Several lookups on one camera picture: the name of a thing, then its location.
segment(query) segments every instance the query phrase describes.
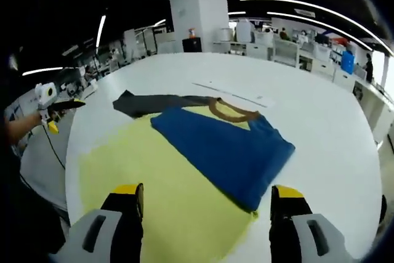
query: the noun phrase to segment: brown collar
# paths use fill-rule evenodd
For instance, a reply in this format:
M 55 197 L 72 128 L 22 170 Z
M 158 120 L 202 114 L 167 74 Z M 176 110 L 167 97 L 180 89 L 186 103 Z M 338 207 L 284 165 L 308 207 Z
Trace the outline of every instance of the brown collar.
M 232 117 L 232 116 L 228 116 L 222 112 L 220 112 L 217 107 L 216 104 L 222 104 L 224 106 L 227 106 L 229 108 L 231 108 L 232 110 L 234 110 L 235 112 L 242 114 L 244 116 L 240 116 L 240 117 Z M 231 123 L 243 123 L 245 121 L 249 121 L 249 120 L 254 120 L 257 119 L 260 116 L 260 113 L 255 111 L 255 112 L 251 112 L 251 111 L 247 111 L 247 110 L 243 110 L 240 109 L 238 107 L 235 107 L 233 105 L 230 105 L 229 103 L 223 101 L 221 98 L 218 99 L 213 99 L 209 102 L 209 110 L 212 112 L 212 114 L 214 114 L 215 116 L 224 119 L 225 121 L 229 121 Z

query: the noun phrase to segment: floor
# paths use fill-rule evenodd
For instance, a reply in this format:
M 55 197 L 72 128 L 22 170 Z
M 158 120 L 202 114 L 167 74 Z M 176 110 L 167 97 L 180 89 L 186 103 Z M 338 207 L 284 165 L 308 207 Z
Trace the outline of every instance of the floor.
M 382 190 L 387 199 L 387 212 L 385 219 L 378 228 L 375 242 L 384 234 L 387 225 L 394 217 L 394 153 L 388 138 L 379 148 L 380 177 L 382 178 Z

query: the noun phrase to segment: office desk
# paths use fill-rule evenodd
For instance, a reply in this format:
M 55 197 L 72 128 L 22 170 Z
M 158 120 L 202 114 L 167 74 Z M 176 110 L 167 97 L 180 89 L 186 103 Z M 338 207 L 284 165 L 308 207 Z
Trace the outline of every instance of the office desk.
M 251 101 L 263 96 L 273 103 L 265 108 L 193 83 L 232 90 Z M 273 184 L 302 192 L 312 211 L 323 214 L 343 233 L 352 256 L 361 257 L 371 247 L 382 199 L 379 159 L 354 96 L 295 68 L 212 53 L 156 55 L 98 81 L 97 92 L 76 111 L 68 142 L 66 199 L 71 223 L 84 213 L 78 158 L 132 122 L 112 106 L 126 89 L 135 94 L 210 95 L 258 110 L 296 147 Z M 268 190 L 259 206 L 259 218 L 225 262 L 270 262 L 270 203 Z

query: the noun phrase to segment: blue container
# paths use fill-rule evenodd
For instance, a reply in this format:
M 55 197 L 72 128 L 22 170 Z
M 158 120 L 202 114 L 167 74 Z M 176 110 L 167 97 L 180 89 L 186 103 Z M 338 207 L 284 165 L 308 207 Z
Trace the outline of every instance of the blue container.
M 342 61 L 340 63 L 340 67 L 343 71 L 346 71 L 349 74 L 353 74 L 353 70 L 355 67 L 355 56 L 352 53 L 345 51 L 342 54 Z

